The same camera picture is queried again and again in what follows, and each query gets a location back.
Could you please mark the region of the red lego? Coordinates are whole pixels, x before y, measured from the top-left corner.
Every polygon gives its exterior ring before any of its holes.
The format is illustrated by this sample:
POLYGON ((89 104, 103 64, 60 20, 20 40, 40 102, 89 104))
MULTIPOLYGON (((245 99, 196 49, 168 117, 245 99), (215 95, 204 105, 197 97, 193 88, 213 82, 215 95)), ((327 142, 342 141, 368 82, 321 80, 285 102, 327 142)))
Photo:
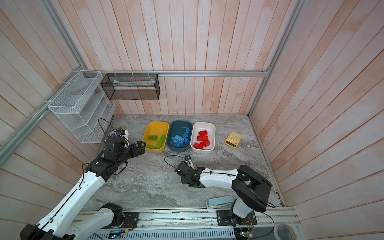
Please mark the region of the red lego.
POLYGON ((211 142, 209 140, 206 140, 203 142, 203 144, 204 144, 204 147, 208 147, 211 144, 211 142))
POLYGON ((193 147, 194 147, 195 149, 199 149, 199 150, 201 150, 201 149, 204 148, 204 146, 202 145, 202 143, 194 143, 193 147))
POLYGON ((204 142, 204 141, 208 141, 208 140, 209 140, 209 138, 208 138, 207 135, 205 135, 205 136, 202 136, 202 135, 197 136, 197 141, 204 142))
POLYGON ((207 132, 207 130, 204 130, 204 131, 198 132, 198 134, 199 134, 199 136, 207 136, 208 132, 207 132))

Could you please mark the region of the blue lego front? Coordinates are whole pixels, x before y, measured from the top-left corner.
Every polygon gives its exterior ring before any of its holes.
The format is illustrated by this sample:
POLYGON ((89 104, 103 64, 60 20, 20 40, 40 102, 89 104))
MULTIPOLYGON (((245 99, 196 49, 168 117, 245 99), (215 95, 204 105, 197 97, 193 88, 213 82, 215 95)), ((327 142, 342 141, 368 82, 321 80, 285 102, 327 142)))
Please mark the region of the blue lego front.
POLYGON ((191 131, 190 128, 186 128, 186 130, 185 130, 183 136, 184 136, 184 137, 187 137, 187 136, 189 135, 190 131, 191 131))

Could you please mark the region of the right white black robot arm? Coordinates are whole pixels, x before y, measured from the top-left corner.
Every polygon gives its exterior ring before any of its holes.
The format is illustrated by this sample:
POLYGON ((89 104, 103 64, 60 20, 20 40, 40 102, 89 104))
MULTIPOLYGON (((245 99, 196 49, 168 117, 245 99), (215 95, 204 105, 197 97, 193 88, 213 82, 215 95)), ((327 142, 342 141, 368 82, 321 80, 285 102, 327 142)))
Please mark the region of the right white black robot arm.
POLYGON ((269 205, 272 184, 247 165, 229 171, 211 170, 194 166, 189 156, 175 167, 175 173, 181 177, 183 185, 191 188, 218 187, 233 190, 238 198, 230 210, 218 210, 217 220, 220 226, 256 224, 251 217, 254 212, 265 213, 269 205))

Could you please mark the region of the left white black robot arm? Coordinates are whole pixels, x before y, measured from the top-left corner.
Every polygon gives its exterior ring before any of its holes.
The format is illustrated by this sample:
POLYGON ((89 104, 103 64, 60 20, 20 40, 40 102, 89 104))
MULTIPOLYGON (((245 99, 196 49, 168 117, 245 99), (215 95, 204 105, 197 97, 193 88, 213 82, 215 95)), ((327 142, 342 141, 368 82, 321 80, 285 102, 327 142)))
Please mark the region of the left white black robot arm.
POLYGON ((83 174, 70 192, 37 224, 26 225, 20 232, 22 240, 84 240, 98 230, 110 226, 119 229, 125 224, 121 206, 107 203, 95 214, 73 225, 72 222, 94 193, 110 177, 121 173, 119 167, 143 155, 146 143, 129 142, 125 133, 115 133, 105 140, 104 149, 90 163, 83 165, 83 174))

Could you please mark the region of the purple book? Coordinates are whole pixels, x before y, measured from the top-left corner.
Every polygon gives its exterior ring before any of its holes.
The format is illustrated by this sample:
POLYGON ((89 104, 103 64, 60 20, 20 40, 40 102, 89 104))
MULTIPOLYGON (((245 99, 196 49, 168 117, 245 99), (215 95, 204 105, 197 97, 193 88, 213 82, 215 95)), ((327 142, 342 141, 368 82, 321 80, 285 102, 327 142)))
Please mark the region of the purple book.
POLYGON ((120 135, 121 135, 121 132, 119 130, 113 130, 113 131, 110 131, 107 134, 107 137, 110 138, 110 137, 113 137, 113 136, 120 136, 120 135))

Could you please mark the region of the yellow rectangular tray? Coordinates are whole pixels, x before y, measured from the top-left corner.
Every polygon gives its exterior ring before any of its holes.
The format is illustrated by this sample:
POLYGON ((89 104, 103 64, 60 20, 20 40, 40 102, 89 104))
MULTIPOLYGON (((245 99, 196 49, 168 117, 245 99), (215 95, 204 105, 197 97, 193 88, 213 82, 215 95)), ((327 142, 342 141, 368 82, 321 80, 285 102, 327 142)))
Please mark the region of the yellow rectangular tray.
MULTIPOLYGON (((157 142, 159 142, 160 137, 162 135, 168 136, 169 128, 170 128, 170 125, 166 122, 159 122, 159 121, 150 122, 146 127, 142 141, 145 142, 146 145, 156 146, 157 142), (157 135, 158 139, 156 141, 149 141, 148 140, 149 135, 157 135)), ((165 146, 166 146, 166 140, 163 143, 161 149, 147 149, 146 148, 146 152, 162 153, 165 149, 165 146)))

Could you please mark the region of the light blue stapler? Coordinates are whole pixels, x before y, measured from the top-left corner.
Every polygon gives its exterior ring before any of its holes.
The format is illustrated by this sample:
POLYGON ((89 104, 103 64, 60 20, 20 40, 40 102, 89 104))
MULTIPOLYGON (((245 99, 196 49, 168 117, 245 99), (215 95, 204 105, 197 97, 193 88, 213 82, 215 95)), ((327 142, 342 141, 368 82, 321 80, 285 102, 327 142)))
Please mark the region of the light blue stapler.
POLYGON ((235 202, 233 196, 223 196, 218 198, 209 199, 206 203, 207 208, 220 208, 226 205, 232 205, 235 202))

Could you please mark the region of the white rectangular tray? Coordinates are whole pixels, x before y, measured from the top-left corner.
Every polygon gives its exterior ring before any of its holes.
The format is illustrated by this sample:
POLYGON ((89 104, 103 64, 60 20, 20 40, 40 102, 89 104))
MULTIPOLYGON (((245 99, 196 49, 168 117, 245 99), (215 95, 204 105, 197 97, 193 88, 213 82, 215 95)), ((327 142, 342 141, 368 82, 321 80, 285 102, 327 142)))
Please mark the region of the white rectangular tray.
POLYGON ((196 122, 193 125, 191 139, 190 139, 190 146, 195 153, 200 153, 200 154, 211 153, 215 148, 215 140, 216 140, 216 127, 214 124, 206 123, 206 122, 196 122), (197 136, 199 136, 198 132, 204 131, 204 130, 207 130, 208 132, 207 136, 211 144, 208 147, 204 147, 201 150, 195 149, 193 147, 194 143, 203 143, 203 142, 197 141, 197 136))

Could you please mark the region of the dark teal rectangular tray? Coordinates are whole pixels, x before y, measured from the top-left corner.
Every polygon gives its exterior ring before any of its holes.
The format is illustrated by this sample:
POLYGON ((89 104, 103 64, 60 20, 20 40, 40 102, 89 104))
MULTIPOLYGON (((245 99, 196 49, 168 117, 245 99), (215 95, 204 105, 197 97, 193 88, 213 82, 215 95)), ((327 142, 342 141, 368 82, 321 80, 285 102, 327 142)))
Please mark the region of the dark teal rectangular tray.
POLYGON ((190 140, 192 129, 193 129, 193 126, 190 122, 177 120, 171 123, 167 140, 166 140, 166 145, 170 151, 186 152, 190 148, 190 143, 183 143, 183 145, 178 148, 176 147, 176 144, 173 142, 173 139, 172 139, 176 135, 183 136, 186 129, 190 129, 190 132, 188 134, 188 139, 190 140))

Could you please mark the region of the yellow calculator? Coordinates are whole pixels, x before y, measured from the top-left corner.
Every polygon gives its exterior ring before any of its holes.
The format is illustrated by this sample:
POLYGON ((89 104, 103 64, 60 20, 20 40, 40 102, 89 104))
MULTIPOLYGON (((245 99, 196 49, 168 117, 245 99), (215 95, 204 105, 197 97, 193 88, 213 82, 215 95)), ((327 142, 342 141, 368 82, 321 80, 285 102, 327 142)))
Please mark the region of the yellow calculator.
POLYGON ((228 135, 228 137, 226 138, 225 140, 225 144, 227 146, 230 146, 234 149, 236 149, 240 143, 240 141, 242 140, 243 136, 236 133, 236 132, 230 132, 230 134, 228 135))

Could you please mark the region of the black mesh basket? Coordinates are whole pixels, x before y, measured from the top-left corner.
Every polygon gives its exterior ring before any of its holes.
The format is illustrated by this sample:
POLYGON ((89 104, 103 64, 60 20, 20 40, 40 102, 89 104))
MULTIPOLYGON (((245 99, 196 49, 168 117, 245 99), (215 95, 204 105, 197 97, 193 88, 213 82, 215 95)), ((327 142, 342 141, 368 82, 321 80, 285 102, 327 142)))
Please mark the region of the black mesh basket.
POLYGON ((112 101, 156 101, 161 92, 156 74, 106 74, 101 86, 112 101))

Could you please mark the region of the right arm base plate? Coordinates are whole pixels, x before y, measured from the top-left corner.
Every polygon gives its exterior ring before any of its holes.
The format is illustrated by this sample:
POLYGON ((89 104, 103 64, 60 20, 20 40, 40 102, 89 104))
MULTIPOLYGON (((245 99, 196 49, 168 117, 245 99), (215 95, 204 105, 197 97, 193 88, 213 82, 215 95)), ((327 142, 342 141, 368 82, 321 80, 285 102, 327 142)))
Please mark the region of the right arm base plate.
POLYGON ((217 210, 217 223, 219 226, 255 226, 257 219, 254 212, 250 212, 245 218, 240 218, 233 214, 231 210, 217 210))

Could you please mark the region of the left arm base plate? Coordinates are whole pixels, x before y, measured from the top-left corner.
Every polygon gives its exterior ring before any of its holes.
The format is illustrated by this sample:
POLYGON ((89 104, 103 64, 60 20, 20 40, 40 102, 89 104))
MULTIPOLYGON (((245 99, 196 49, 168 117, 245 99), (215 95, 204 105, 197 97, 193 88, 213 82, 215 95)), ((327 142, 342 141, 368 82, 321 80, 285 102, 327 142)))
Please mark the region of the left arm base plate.
POLYGON ((134 229, 138 225, 139 212, 121 212, 114 215, 111 224, 103 229, 134 229))

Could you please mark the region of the aluminium back frame bar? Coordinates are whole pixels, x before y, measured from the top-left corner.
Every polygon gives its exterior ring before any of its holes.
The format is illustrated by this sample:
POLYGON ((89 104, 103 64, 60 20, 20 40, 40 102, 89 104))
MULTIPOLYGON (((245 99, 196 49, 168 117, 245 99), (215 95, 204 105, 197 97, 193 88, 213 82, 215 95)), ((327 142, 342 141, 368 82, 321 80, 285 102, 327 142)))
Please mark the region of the aluminium back frame bar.
POLYGON ((157 75, 158 77, 266 77, 269 71, 264 70, 223 70, 223 71, 100 71, 105 74, 127 74, 127 75, 157 75))

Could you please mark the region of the aluminium front rail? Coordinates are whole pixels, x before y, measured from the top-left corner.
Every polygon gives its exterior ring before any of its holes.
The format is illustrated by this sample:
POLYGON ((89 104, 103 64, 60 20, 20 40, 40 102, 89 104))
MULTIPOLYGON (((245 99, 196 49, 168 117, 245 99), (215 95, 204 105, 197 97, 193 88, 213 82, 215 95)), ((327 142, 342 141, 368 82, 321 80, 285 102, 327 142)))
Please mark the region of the aluminium front rail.
POLYGON ((277 207, 267 209, 265 213, 254 212, 257 219, 255 226, 219 226, 217 223, 217 210, 229 210, 228 208, 176 208, 176 209, 152 209, 152 210, 126 210, 124 212, 139 212, 138 225, 134 229, 103 229, 107 226, 107 219, 99 211, 81 211, 75 216, 66 234, 72 235, 84 233, 100 234, 101 232, 115 232, 125 234, 129 232, 150 230, 180 230, 180 229, 235 229, 235 228, 278 228, 279 226, 300 226, 298 215, 293 208, 277 207))

